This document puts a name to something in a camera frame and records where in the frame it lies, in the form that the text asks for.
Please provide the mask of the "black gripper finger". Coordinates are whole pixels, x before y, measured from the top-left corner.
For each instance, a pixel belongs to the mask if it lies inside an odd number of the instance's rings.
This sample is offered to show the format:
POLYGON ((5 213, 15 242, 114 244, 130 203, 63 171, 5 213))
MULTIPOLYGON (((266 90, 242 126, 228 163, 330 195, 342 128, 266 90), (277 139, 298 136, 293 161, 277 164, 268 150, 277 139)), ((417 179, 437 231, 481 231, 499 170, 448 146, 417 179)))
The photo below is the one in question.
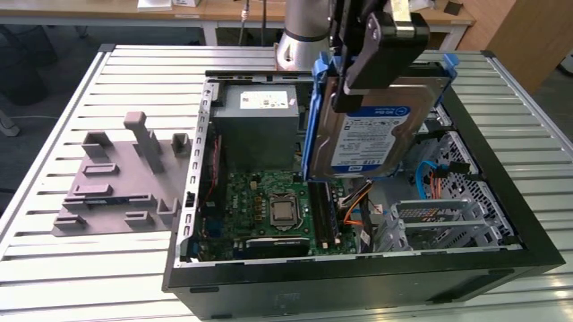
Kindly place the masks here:
POLYGON ((377 17, 373 12, 369 16, 368 26, 373 32, 372 38, 365 39, 362 55, 372 55, 373 50, 366 48, 368 44, 380 44, 383 58, 387 66, 387 75, 358 76, 352 68, 354 63, 342 75, 334 74, 336 89, 332 94, 332 110, 337 113, 349 113, 360 110, 364 94, 361 91, 387 89, 411 67, 415 60, 421 55, 431 39, 431 28, 420 13, 408 13, 405 18, 396 18, 392 13, 384 12, 384 16, 377 17))

